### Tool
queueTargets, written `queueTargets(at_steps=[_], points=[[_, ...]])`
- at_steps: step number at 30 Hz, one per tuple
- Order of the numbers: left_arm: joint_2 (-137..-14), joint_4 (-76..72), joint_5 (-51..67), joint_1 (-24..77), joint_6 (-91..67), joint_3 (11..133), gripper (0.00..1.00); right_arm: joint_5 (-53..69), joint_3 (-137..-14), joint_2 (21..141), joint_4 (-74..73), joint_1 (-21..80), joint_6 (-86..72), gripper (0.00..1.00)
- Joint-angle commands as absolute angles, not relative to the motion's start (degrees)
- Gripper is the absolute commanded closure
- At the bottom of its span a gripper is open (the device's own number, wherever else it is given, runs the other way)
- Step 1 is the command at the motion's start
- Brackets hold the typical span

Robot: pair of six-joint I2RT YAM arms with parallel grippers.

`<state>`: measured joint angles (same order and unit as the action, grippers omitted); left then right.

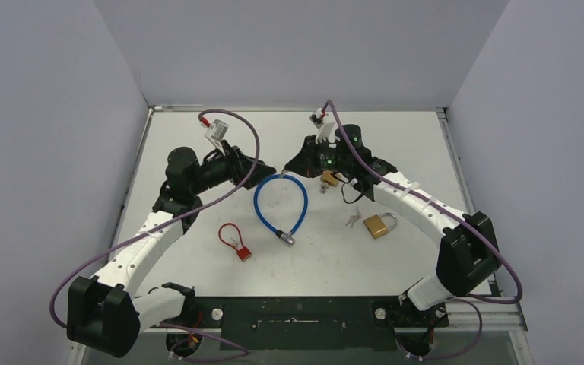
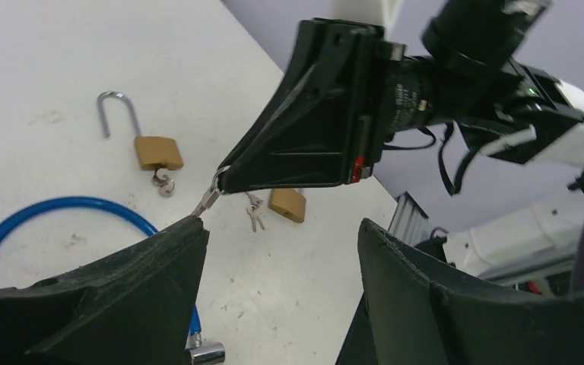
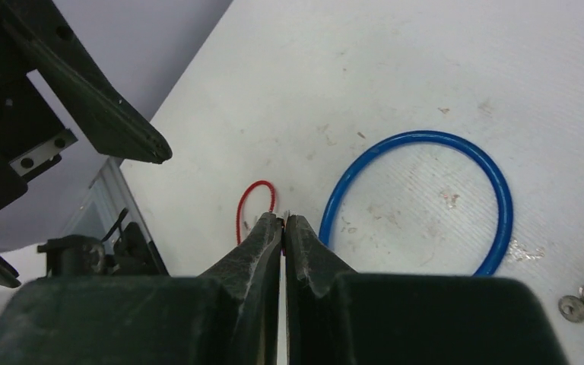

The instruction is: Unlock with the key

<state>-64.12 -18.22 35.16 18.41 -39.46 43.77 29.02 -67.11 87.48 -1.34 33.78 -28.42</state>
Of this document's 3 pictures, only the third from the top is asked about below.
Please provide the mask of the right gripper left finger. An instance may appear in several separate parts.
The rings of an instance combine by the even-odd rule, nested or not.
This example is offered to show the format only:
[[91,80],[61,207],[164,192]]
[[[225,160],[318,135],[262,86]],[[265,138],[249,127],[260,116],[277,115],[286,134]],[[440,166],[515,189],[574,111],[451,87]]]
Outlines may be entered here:
[[0,317],[0,364],[271,364],[281,220],[194,278],[57,277],[25,284]]

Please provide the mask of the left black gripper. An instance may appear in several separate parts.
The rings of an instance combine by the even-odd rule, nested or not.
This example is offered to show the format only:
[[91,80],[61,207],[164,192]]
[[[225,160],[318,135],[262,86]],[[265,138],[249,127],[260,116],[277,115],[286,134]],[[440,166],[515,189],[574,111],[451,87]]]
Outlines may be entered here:
[[[111,85],[54,2],[1,1],[0,210],[78,140],[30,82],[33,68],[99,153],[157,164],[173,156],[165,137]],[[0,256],[0,286],[19,287],[18,277]]]

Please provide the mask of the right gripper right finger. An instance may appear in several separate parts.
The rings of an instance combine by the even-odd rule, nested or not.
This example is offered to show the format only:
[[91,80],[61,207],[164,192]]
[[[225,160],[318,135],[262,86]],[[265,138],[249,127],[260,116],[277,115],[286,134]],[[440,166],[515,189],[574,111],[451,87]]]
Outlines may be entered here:
[[507,278],[356,272],[306,218],[285,234],[292,364],[564,364],[537,297]]

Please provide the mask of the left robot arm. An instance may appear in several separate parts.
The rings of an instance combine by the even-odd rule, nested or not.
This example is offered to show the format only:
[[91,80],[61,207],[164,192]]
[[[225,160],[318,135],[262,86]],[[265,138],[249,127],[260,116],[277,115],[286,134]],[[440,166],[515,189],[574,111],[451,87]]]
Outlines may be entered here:
[[111,84],[54,1],[0,1],[0,304],[108,157],[163,163],[167,140]]

